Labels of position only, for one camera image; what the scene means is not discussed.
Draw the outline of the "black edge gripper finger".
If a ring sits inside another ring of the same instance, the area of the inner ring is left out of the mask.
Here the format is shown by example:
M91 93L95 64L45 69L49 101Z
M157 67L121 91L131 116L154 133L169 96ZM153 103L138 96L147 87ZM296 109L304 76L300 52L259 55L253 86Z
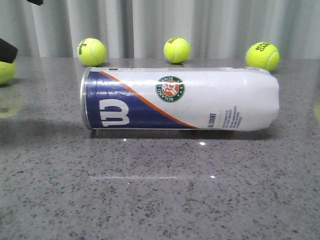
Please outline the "black edge gripper finger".
M10 44L9 42L5 41L4 39L0 38L0 61L12 64L18 54L18 49Z

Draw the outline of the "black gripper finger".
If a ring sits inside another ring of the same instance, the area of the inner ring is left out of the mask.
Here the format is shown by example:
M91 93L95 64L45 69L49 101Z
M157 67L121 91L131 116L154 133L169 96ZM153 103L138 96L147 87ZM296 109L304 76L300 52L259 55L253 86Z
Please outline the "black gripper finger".
M44 4L44 0L27 0L27 1L37 6L41 6Z

